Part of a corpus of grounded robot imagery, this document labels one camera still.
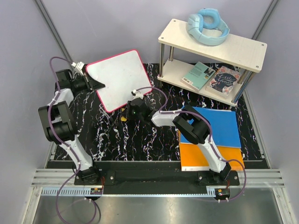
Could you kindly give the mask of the light blue headphones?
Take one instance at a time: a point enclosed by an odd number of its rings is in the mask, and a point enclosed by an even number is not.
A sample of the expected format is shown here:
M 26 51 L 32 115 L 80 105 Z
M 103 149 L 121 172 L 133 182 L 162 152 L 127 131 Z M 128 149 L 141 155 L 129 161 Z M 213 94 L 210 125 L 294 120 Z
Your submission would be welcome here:
M 207 46 L 218 46 L 224 43 L 230 33 L 226 22 L 221 18 L 217 9 L 203 8 L 191 14 L 187 20 L 187 31 L 197 42 Z M 204 30 L 219 31 L 218 36 L 207 35 Z

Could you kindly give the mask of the yellow whiteboard eraser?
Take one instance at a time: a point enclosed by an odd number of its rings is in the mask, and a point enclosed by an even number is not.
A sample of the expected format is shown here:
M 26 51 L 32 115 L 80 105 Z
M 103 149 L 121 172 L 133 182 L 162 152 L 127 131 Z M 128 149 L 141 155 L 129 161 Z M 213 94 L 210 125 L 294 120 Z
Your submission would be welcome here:
M 127 120 L 128 120 L 128 118 L 127 118 L 127 109 L 126 108 L 121 108 L 120 121 L 121 122 L 126 122 Z

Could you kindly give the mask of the black marble pattern mat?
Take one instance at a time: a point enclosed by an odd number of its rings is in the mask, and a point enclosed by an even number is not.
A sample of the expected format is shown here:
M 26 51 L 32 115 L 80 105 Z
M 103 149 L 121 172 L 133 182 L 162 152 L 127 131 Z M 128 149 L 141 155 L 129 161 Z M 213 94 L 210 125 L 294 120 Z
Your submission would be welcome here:
M 152 108 L 176 110 L 185 105 L 228 110 L 230 106 L 191 91 L 160 83 L 159 65 L 144 64 L 155 89 L 146 97 Z M 174 127 L 151 127 L 139 121 L 121 122 L 121 111 L 106 117 L 100 112 L 100 99 L 95 92 L 81 91 L 70 104 L 78 138 L 95 161 L 179 161 L 178 132 Z

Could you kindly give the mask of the white two-tier shelf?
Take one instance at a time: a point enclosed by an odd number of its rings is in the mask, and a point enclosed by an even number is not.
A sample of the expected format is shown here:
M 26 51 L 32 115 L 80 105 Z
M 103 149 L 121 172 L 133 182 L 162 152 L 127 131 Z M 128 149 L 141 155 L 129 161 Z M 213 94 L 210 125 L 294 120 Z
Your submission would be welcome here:
M 267 44 L 230 34 L 227 40 L 218 46 L 205 46 L 195 41 L 187 32 L 187 22 L 171 19 L 158 38 L 160 44 L 158 80 L 188 91 L 192 88 L 182 83 L 181 78 L 196 63 L 195 59 L 178 60 L 174 50 L 198 56 L 203 63 L 226 63 L 241 69 L 241 78 L 227 98 L 206 91 L 202 88 L 197 93 L 230 106 L 236 106 L 245 88 L 255 74 L 262 70 Z

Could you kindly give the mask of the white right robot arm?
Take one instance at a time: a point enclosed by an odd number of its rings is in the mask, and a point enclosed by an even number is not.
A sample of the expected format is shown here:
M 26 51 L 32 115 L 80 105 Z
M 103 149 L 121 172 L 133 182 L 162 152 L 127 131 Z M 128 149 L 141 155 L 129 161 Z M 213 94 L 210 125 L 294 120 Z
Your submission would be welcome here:
M 213 182 L 223 185 L 229 179 L 231 166 L 219 152 L 212 136 L 210 122 L 192 106 L 180 110 L 161 111 L 150 109 L 141 98 L 128 101 L 128 120 L 139 120 L 151 126 L 174 126 L 190 143 L 197 145 L 208 162 Z

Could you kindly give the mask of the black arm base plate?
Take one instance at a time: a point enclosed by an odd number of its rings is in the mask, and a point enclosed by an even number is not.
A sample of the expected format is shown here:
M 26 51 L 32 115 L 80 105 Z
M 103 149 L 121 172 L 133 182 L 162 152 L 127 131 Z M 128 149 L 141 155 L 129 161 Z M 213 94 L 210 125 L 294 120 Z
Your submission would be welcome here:
M 101 161 L 96 165 L 107 195 L 203 195 L 208 187 L 239 186 L 238 173 L 231 171 L 225 181 L 210 171 L 181 171 L 178 161 Z

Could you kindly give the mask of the blue notebook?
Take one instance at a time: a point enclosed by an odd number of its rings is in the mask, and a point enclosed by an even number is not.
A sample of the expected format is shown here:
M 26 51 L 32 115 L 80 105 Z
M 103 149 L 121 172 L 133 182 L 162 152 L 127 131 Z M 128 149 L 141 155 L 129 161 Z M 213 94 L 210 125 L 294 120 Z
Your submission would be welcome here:
M 216 146 L 241 148 L 236 112 L 201 107 L 193 108 L 209 121 Z

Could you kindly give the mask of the Little Women book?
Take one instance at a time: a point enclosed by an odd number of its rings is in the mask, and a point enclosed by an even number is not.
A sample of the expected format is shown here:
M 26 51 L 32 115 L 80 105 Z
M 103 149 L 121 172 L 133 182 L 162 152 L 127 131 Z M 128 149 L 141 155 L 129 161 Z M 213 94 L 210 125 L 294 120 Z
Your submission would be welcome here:
M 206 91 L 222 98 L 228 98 L 240 77 L 241 75 L 238 71 L 222 66 L 216 71 L 206 86 Z

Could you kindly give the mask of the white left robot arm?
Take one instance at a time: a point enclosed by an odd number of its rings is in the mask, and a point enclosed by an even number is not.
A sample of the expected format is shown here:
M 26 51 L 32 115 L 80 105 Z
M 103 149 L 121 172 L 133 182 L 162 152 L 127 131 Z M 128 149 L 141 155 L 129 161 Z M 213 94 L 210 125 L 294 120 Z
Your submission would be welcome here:
M 69 155 L 75 165 L 74 174 L 77 179 L 90 185 L 101 183 L 104 181 L 101 169 L 79 141 L 77 125 L 69 105 L 75 93 L 85 90 L 96 91 L 105 85 L 87 74 L 72 78 L 70 69 L 54 72 L 54 78 L 56 82 L 54 98 L 48 105 L 38 109 L 45 137 Z

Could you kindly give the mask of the orange notebook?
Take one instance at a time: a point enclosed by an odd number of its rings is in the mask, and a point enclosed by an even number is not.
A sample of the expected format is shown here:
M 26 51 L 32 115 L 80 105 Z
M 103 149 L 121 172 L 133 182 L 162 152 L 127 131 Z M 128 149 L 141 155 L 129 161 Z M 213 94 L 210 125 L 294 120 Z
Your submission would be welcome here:
M 213 129 L 213 139 L 226 160 L 236 159 L 230 162 L 232 170 L 241 171 L 244 164 L 241 153 L 241 141 L 237 127 Z M 182 171 L 208 171 L 208 162 L 201 150 L 188 142 L 185 137 L 179 135 L 180 163 Z

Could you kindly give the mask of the pink framed whiteboard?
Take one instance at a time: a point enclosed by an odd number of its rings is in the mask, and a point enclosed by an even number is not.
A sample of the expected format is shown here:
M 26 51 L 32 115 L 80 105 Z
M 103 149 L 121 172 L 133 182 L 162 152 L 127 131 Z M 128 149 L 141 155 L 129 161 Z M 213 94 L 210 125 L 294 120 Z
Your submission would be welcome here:
M 127 104 L 132 99 L 133 90 L 151 86 L 139 52 L 135 49 L 90 63 L 86 71 L 91 78 L 105 85 L 97 90 L 97 94 L 107 113 Z

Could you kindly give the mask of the teal paperback book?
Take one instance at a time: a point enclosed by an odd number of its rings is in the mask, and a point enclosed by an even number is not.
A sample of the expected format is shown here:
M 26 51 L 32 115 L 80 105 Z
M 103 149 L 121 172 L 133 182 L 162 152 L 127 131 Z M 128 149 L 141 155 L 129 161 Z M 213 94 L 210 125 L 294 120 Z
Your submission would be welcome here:
M 195 91 L 200 91 L 216 71 L 207 65 L 197 62 L 180 80 L 181 83 Z

